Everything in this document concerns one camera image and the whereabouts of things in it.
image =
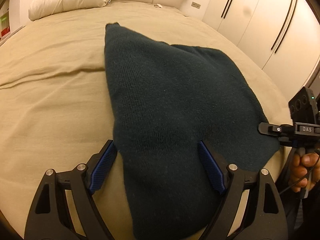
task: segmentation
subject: black cable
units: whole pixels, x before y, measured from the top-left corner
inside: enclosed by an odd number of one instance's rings
[[[319,162],[319,160],[320,160],[320,150],[319,150],[319,149],[316,149],[316,150],[315,150],[315,153],[319,155],[319,157],[318,157],[315,165],[313,165],[313,166],[311,167],[311,169],[307,172],[307,174],[304,175],[301,179],[297,180],[297,181],[296,181],[295,183],[293,183],[292,185],[290,185],[290,186],[286,187],[284,190],[280,191],[280,192],[279,192],[279,195],[281,195],[282,193],[284,193],[285,191],[287,191],[288,189],[290,189],[292,186],[294,186],[294,185],[296,185],[297,183],[299,183],[300,181],[302,181],[304,178],[306,178],[306,177],[314,170],[315,166],[318,164],[318,162]]]

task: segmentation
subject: knit sweater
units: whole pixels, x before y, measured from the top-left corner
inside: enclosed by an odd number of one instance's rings
[[[211,143],[228,163],[258,171],[279,149],[268,122],[222,51],[168,45],[108,24],[105,65],[137,240],[183,239],[205,227],[221,201],[199,160]]]

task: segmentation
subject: white wardrobe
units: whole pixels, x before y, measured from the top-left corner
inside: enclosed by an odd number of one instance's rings
[[[210,0],[203,21],[248,55],[289,101],[320,57],[320,25],[305,0]]]

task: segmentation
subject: electrical outlet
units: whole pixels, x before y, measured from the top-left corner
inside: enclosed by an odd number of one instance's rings
[[[192,2],[191,6],[197,8],[197,9],[200,9],[201,4]]]

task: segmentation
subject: metal screw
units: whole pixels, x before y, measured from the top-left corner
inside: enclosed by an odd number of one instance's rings
[[[45,172],[46,175],[51,176],[53,174],[53,169],[49,169]]]
[[[83,170],[85,169],[85,164],[79,164],[79,165],[77,166],[77,169],[78,169],[79,171],[83,171]]]
[[[238,166],[235,165],[235,164],[230,164],[229,165],[229,169],[232,170],[232,171],[236,171],[236,169],[238,169]]]
[[[262,173],[263,175],[268,175],[268,174],[269,174],[269,171],[268,171],[267,169],[262,169],[262,170],[261,170],[261,173]]]

